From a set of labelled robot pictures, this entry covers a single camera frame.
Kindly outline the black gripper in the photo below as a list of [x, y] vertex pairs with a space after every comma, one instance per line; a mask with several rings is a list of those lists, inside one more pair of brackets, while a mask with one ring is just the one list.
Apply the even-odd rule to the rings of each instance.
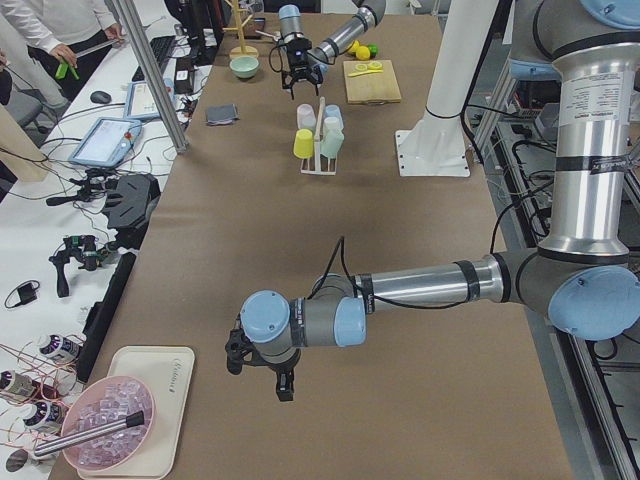
[[320, 68], [311, 68], [307, 52], [311, 49], [310, 41], [290, 41], [286, 44], [286, 55], [289, 71], [281, 73], [282, 89], [289, 93], [292, 100], [295, 99], [294, 86], [296, 80], [306, 79], [313, 85], [315, 94], [319, 95], [319, 87], [323, 83], [323, 74]]
[[275, 391], [280, 402], [294, 400], [294, 368], [300, 360], [300, 350], [295, 349], [292, 356], [284, 362], [266, 361], [254, 344], [245, 335], [242, 328], [234, 328], [229, 333], [225, 345], [226, 367], [231, 374], [240, 374], [244, 366], [267, 367], [276, 372]]

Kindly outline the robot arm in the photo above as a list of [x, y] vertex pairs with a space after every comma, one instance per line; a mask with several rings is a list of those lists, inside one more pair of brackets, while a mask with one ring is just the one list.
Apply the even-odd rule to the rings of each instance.
[[316, 46], [303, 33], [299, 8], [287, 4], [279, 9], [281, 37], [277, 48], [286, 55], [280, 72], [281, 85], [292, 99], [295, 98], [294, 86], [301, 81], [313, 85], [315, 93], [319, 94], [319, 87], [324, 82], [321, 66], [330, 65], [360, 35], [381, 23], [386, 12], [385, 1], [354, 1], [354, 4], [358, 7], [356, 13]]
[[548, 234], [531, 249], [491, 251], [478, 261], [397, 272], [325, 272], [289, 300], [249, 296], [229, 334], [227, 369], [265, 367], [281, 401], [294, 395], [305, 347], [362, 344], [366, 319], [400, 307], [443, 310], [487, 299], [519, 303], [558, 330], [600, 341], [639, 317], [639, 282], [618, 237], [634, 77], [639, 66], [635, 1], [519, 1], [512, 58], [561, 79]]

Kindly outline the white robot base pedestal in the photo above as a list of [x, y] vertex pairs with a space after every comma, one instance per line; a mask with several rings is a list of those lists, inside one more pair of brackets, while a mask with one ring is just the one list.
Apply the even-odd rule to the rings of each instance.
[[450, 3], [423, 117], [395, 132], [403, 177], [468, 177], [470, 137], [465, 109], [486, 41], [509, 1]]

